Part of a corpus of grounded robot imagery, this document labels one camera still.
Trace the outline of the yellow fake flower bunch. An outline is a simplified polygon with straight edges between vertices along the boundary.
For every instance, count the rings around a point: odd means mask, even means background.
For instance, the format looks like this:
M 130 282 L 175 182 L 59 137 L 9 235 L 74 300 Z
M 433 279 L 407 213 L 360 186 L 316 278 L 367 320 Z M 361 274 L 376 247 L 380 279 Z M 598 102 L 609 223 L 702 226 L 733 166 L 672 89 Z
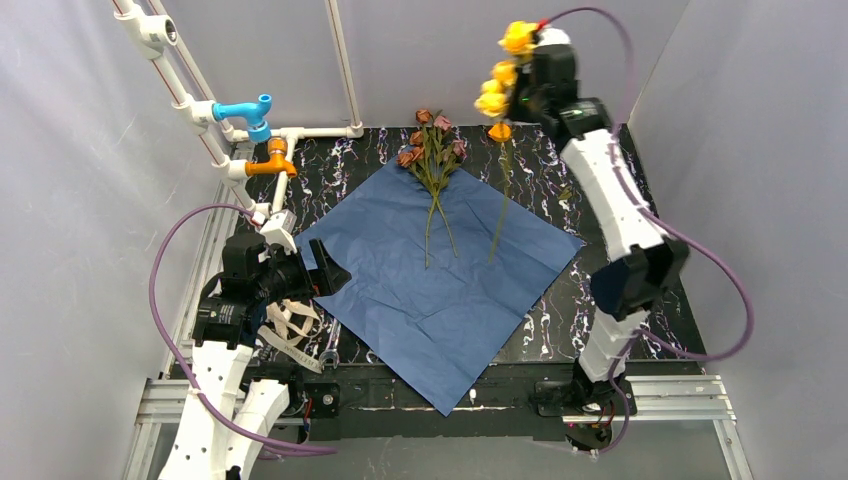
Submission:
M 493 124 L 500 121 L 508 123 L 506 116 L 511 95 L 516 92 L 519 68 L 530 60 L 530 54 L 536 47 L 534 33 L 538 27 L 538 23 L 514 21 L 507 26 L 505 33 L 498 41 L 498 45 L 510 55 L 510 58 L 493 66 L 491 78 L 481 85 L 480 96 L 474 102 L 478 112 L 492 119 Z M 489 252 L 490 263 L 494 262 L 508 211 L 512 162 L 515 158 L 512 138 L 506 143 L 495 142 L 500 148 L 498 163 L 503 178 L 503 200 Z

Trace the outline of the blue wrapping paper sheet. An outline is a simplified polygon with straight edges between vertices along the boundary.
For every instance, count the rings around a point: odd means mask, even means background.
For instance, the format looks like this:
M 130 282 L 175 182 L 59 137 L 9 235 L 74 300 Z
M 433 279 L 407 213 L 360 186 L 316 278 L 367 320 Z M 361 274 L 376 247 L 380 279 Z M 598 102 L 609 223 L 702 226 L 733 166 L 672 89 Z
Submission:
M 458 248 L 435 213 L 430 266 L 425 226 L 431 197 L 396 164 L 383 166 L 314 225 L 352 279 L 320 306 L 360 338 L 435 410 L 448 415 L 566 269 L 581 241 L 508 202 L 494 262 L 489 252 L 502 194 L 465 171 L 440 200 Z

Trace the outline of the brown pink fake flower bunch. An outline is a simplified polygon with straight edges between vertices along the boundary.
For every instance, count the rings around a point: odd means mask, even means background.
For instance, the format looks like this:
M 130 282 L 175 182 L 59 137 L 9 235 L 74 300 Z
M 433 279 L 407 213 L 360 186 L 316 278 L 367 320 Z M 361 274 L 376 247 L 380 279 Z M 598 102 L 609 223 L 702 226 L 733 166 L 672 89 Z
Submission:
M 410 148 L 399 153 L 396 163 L 408 171 L 431 197 L 425 226 L 425 267 L 430 266 L 430 237 L 436 212 L 441 216 L 450 241 L 453 255 L 458 248 L 447 214 L 440 200 L 451 176 L 466 158 L 466 147 L 453 128 L 453 123 L 442 114 L 429 109 L 419 109 L 414 114 L 418 129 L 409 137 Z

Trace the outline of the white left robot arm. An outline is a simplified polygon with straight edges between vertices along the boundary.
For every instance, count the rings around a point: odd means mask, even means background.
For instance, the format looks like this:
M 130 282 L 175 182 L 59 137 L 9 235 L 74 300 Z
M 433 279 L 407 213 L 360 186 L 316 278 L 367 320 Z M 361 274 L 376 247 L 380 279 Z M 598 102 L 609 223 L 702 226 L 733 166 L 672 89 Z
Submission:
M 259 233 L 226 240 L 222 268 L 199 294 L 191 355 L 175 354 L 189 387 L 160 478 L 246 479 L 266 450 L 323 454 L 321 448 L 270 442 L 293 391 L 285 380 L 244 377 L 258 345 L 297 357 L 320 320 L 313 299 L 350 281 L 321 240 L 310 240 L 309 248 L 314 267 L 290 240 L 270 243 Z

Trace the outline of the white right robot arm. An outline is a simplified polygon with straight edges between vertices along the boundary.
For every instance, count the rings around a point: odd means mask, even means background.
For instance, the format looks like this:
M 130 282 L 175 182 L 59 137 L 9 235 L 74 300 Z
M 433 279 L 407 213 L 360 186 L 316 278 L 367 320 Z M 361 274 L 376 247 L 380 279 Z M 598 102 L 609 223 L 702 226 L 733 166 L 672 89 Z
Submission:
M 609 262 L 591 276 L 596 314 L 578 357 L 588 382 L 624 371 L 625 348 L 655 303 L 671 287 L 689 255 L 647 219 L 640 195 L 604 104 L 579 94 L 577 58 L 569 44 L 532 49 L 518 70 L 509 118 L 539 124 L 577 179 L 601 228 Z

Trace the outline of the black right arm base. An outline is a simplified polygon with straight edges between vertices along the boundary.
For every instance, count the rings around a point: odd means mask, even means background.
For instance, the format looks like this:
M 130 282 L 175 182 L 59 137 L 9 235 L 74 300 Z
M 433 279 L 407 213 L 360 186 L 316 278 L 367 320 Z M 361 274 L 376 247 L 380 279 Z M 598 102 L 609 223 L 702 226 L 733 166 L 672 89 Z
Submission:
M 638 412 L 631 383 L 622 374 L 612 382 L 592 381 L 575 368 L 569 380 L 536 382 L 531 405 L 541 417 L 560 417 L 573 450 L 600 454 L 616 445 L 613 422 Z

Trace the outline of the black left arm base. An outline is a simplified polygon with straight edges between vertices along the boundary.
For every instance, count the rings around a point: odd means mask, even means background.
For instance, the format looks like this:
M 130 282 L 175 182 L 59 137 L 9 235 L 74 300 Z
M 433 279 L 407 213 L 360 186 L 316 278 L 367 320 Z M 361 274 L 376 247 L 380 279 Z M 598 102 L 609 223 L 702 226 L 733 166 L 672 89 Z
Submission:
M 306 437 L 309 437 L 311 428 L 310 414 L 313 410 L 313 397 L 310 393 L 297 393 L 296 397 L 300 399 L 300 405 L 295 408 L 293 413 L 286 413 L 292 397 L 289 387 L 286 384 L 280 383 L 277 380 L 263 379 L 255 382 L 254 386 L 261 390 L 259 394 L 260 399 L 271 402 L 271 407 L 265 415 L 269 430 L 272 429 L 274 423 L 279 418 L 294 417 L 301 420 L 300 426 L 304 429 Z M 309 447 L 304 443 L 295 447 L 293 444 L 282 441 L 266 443 L 263 445 L 263 450 L 268 454 L 282 457 L 316 457 L 337 453 L 337 450 L 332 447 Z

